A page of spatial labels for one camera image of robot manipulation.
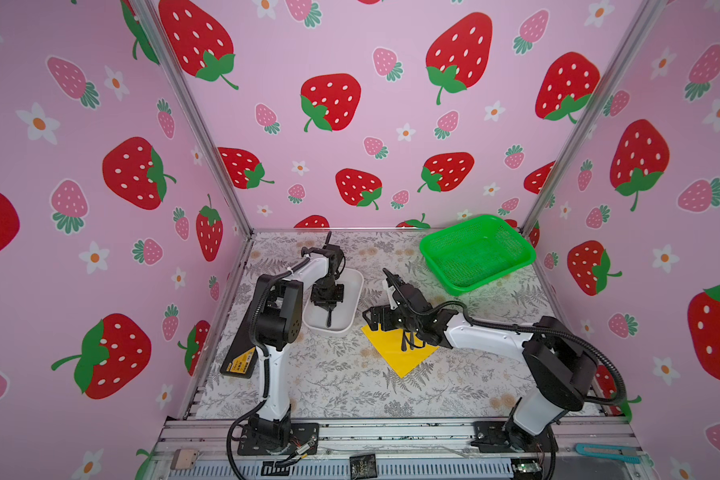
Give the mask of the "white rectangular tray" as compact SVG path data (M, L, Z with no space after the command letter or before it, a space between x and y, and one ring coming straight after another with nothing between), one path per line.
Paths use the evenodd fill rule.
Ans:
M346 269L338 280L318 280L311 287L303 323L314 333L341 337L348 334L364 284L362 273Z

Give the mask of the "yellow paper napkin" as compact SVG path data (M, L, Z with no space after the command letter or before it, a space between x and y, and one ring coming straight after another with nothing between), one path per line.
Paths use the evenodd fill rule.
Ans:
M400 378L407 376L437 351L437 347L418 341L403 330L372 330L364 326L361 331Z

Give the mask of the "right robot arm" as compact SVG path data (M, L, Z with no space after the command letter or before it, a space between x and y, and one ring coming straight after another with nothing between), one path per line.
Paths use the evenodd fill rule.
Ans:
M478 320L468 317L459 302L431 305L411 285L362 316L372 331L400 330L416 346L478 350L525 363L535 386L516 402L501 428L480 442L493 451L536 449L550 433L550 424L588 402L596 357L554 317L527 325Z

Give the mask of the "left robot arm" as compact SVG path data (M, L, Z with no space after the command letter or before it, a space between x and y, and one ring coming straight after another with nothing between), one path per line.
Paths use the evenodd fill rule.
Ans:
M339 279L346 265L343 250L326 240L324 245L301 250L301 261L280 274L263 274L256 281L246 311L249 338L256 348L260 376L260 401L249 419L256 435L284 447L291 435L291 404L285 368L289 347L302 324L303 296L310 289L309 304L327 314L333 325L334 312L345 300Z

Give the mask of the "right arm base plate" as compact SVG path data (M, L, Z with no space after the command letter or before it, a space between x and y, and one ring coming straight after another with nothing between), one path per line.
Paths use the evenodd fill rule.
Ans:
M477 421L473 423L474 436L470 445L481 453L557 453L558 446L552 429L546 427L533 436L520 427L501 421Z

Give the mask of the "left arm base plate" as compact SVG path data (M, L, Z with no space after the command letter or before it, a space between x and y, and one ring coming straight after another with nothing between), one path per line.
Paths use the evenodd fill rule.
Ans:
M290 424L285 432L280 427L254 428L246 425L235 453L240 456L290 456L317 453L319 423Z

